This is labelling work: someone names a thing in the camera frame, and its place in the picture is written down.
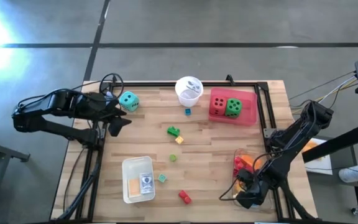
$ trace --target concrete floor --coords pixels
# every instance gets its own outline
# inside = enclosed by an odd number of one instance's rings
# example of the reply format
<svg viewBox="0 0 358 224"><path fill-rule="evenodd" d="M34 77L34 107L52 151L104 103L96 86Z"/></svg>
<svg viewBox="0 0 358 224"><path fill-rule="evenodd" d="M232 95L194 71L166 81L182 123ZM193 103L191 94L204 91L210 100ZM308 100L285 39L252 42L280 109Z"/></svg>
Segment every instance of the concrete floor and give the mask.
<svg viewBox="0 0 358 224"><path fill-rule="evenodd" d="M1 43L93 43L104 0L0 0ZM358 42L358 0L112 0L101 36L110 42ZM12 160L0 189L0 223L49 218L67 141L18 133L10 114L28 96L82 83L91 49L0 49L0 145L31 153ZM99 49L90 80L117 72L125 80L284 80L288 96L354 70L358 48ZM302 95L317 98L342 80ZM342 91L333 107L335 137L358 126L358 95ZM50 119L71 125L65 118ZM349 153L337 152L336 160ZM309 176L320 218L358 223L352 187Z"/></svg>

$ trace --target clear plastic container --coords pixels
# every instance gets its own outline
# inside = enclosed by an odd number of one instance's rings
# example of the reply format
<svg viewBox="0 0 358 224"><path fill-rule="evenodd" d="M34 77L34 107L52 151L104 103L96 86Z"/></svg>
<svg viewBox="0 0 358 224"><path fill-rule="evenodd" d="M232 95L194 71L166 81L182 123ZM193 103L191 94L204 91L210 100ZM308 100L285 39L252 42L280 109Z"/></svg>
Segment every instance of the clear plastic container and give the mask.
<svg viewBox="0 0 358 224"><path fill-rule="evenodd" d="M153 192L129 197L129 180L138 179L142 173L151 173ZM122 197L125 203L136 203L153 200L155 197L154 173L152 158L149 156L126 159L122 162Z"/></svg>
<svg viewBox="0 0 358 224"><path fill-rule="evenodd" d="M183 77L175 84L175 91L181 105L192 107L203 95L204 87L202 82L195 77Z"/></svg>
<svg viewBox="0 0 358 224"><path fill-rule="evenodd" d="M234 157L233 157L233 167L234 167L234 158L239 156L241 157L242 155L247 155L250 156L252 158L256 158L259 154L254 153L254 152L247 152L244 149L238 149L235 151L234 153ZM265 163L265 159L261 158L260 159L260 163L263 165ZM238 190L236 190L235 186L233 186L232 188L232 194L231 197L234 198L238 193ZM235 205L237 205L238 207L241 207L244 210L247 210L246 208L244 208L243 206L240 205L240 203L236 200L233 201ZM261 213L272 213L275 212L275 209L273 207L273 192L271 190L269 190L267 192L265 201L263 202L262 205L253 205L250 207L251 210L255 211L255 212L261 212Z"/></svg>

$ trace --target teal die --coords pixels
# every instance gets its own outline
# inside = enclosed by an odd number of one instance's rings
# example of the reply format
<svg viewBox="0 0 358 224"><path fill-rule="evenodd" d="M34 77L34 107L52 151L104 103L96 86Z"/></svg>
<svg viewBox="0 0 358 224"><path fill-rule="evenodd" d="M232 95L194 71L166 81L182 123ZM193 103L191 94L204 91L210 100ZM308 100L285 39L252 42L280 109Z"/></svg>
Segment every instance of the teal die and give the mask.
<svg viewBox="0 0 358 224"><path fill-rule="evenodd" d="M119 98L119 104L126 110L133 112L139 106L139 98L130 91L126 91Z"/></svg>
<svg viewBox="0 0 358 224"><path fill-rule="evenodd" d="M163 174L160 174L158 177L158 180L161 181L161 183L164 183L166 179L167 179L167 177Z"/></svg>

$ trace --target red die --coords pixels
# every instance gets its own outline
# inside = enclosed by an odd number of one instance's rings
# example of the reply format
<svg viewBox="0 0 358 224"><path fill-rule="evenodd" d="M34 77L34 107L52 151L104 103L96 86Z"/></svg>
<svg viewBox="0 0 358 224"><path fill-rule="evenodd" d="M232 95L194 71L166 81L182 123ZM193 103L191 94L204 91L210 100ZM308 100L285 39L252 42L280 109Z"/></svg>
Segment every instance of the red die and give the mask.
<svg viewBox="0 0 358 224"><path fill-rule="evenodd" d="M209 113L212 115L224 115L227 100L220 96L211 96L209 102Z"/></svg>
<svg viewBox="0 0 358 224"><path fill-rule="evenodd" d="M185 202L185 204L188 205L191 203L191 198L189 197L189 195L186 194L184 190L181 190L179 192L179 197L181 197L181 199Z"/></svg>

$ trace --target pink plastic container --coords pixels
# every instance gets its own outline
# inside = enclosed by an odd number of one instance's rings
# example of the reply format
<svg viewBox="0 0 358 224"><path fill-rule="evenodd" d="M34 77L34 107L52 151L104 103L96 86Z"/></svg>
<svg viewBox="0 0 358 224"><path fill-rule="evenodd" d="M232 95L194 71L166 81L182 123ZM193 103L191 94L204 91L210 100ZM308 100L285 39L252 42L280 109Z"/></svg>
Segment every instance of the pink plastic container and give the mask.
<svg viewBox="0 0 358 224"><path fill-rule="evenodd" d="M211 101L215 101L216 98L225 98L226 101L230 98L236 98L241 101L242 109L238 118L228 118L225 115L216 115L212 113L211 105L209 106L210 121L217 121L230 124L238 124L244 126L252 126L257 121L257 96L253 92L228 90L223 88L212 88Z"/></svg>

